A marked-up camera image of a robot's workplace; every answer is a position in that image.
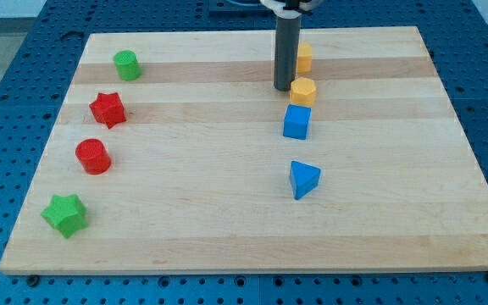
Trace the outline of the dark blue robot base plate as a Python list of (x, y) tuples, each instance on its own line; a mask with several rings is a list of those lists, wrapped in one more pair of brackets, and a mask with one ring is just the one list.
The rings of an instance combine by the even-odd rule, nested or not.
[(268, 16), (272, 11), (263, 6), (259, 0), (207, 0), (210, 16)]

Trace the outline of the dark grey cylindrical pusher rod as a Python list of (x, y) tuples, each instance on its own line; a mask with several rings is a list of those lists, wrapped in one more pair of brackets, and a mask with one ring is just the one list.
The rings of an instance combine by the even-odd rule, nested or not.
[(301, 29), (301, 17), (276, 20), (274, 38), (274, 88), (288, 92), (297, 71), (297, 51)]

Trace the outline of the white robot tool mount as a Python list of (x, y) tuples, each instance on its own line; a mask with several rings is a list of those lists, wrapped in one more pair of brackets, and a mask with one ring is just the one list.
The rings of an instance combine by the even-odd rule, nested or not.
[(311, 14), (324, 0), (260, 0), (260, 3), (282, 19), (296, 19)]

